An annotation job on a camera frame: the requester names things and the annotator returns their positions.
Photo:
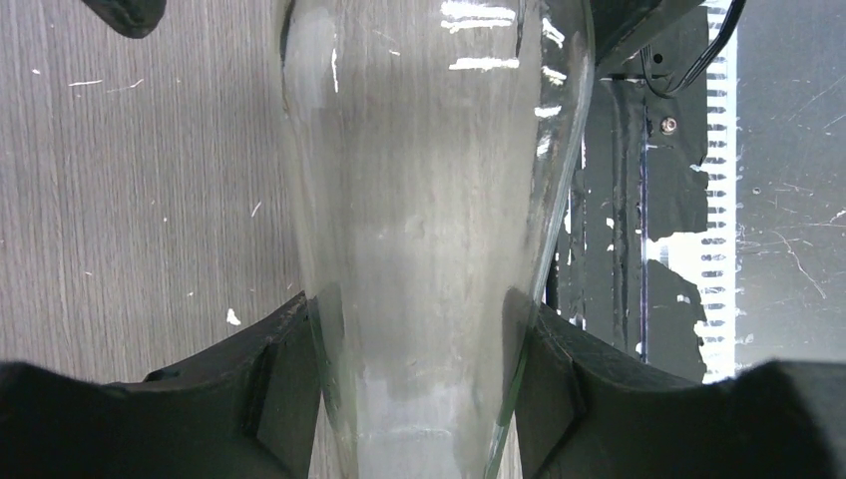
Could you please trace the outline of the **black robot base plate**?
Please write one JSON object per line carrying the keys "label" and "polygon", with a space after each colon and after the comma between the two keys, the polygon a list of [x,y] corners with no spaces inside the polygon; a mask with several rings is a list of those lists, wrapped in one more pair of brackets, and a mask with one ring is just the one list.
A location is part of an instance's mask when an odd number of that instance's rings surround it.
{"label": "black robot base plate", "polygon": [[657,243],[707,223],[705,82],[658,95],[707,45],[699,1],[647,1],[633,33],[602,38],[601,61],[560,236],[559,317],[546,327],[585,369],[634,384],[700,382],[697,286]]}

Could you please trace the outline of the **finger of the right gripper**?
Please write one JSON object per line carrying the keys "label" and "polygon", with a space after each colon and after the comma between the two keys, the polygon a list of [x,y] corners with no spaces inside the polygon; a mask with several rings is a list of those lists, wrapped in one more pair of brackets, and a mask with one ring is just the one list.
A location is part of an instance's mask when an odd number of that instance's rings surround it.
{"label": "finger of the right gripper", "polygon": [[164,18],[166,0],[82,0],[106,25],[130,39],[150,35]]}

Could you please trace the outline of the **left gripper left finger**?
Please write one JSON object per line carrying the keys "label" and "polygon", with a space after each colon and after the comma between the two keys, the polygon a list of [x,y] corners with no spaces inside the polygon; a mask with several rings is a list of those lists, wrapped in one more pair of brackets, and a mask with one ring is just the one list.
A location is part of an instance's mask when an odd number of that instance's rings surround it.
{"label": "left gripper left finger", "polygon": [[138,383],[1,366],[5,478],[304,478],[320,391],[306,299]]}

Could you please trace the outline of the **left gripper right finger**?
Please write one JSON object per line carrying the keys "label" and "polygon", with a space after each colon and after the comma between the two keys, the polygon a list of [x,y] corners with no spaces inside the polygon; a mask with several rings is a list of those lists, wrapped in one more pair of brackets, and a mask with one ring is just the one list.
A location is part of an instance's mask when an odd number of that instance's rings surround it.
{"label": "left gripper right finger", "polygon": [[695,383],[542,306],[516,404],[527,478],[841,478],[845,367],[771,360]]}

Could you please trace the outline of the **clear tapered glass bottle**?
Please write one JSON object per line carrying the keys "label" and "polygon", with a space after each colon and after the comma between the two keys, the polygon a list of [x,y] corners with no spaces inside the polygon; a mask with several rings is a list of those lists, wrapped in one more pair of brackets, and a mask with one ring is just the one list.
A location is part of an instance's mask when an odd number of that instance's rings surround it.
{"label": "clear tapered glass bottle", "polygon": [[493,478],[590,104],[586,1],[280,1],[284,178],[344,478]]}

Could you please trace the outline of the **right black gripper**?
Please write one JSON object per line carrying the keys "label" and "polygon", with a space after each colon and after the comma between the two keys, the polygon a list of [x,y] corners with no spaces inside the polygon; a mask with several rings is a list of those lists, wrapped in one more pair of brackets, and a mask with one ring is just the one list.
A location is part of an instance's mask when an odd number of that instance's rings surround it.
{"label": "right black gripper", "polygon": [[597,74],[621,66],[700,4],[698,0],[591,0]]}

